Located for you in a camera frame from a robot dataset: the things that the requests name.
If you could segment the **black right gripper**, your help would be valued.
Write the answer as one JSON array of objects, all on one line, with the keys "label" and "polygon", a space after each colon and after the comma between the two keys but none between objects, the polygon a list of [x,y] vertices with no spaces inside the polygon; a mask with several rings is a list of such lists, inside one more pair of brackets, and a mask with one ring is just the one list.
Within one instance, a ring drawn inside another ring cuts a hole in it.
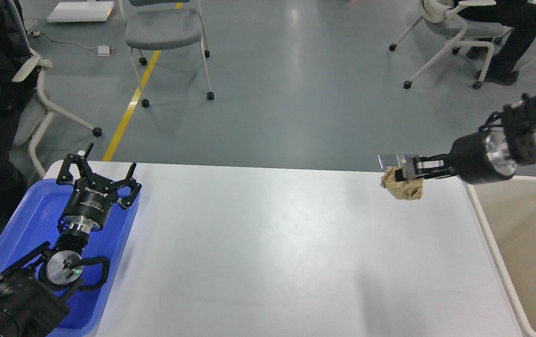
[{"label": "black right gripper", "polygon": [[454,141],[448,154],[414,156],[412,166],[394,170],[396,182],[459,176],[471,185],[507,181],[517,164],[509,152],[504,132],[486,130]]}]

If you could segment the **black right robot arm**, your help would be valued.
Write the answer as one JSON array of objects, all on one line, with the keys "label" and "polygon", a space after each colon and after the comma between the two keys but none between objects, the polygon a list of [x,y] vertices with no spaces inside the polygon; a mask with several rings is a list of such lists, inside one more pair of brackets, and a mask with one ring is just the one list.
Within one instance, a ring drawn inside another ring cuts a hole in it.
[{"label": "black right robot arm", "polygon": [[518,166],[536,163],[536,96],[491,113],[477,132],[458,137],[447,154],[403,156],[384,181],[401,185],[456,176],[471,185],[512,179]]}]

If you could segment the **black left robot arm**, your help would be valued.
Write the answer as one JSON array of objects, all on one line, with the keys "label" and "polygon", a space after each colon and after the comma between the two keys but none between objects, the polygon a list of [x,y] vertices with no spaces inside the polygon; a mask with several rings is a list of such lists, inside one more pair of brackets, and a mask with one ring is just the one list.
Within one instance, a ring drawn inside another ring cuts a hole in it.
[{"label": "black left robot arm", "polygon": [[0,235],[0,337],[88,333],[105,305],[141,184],[95,173],[67,154],[56,179],[37,182]]}]

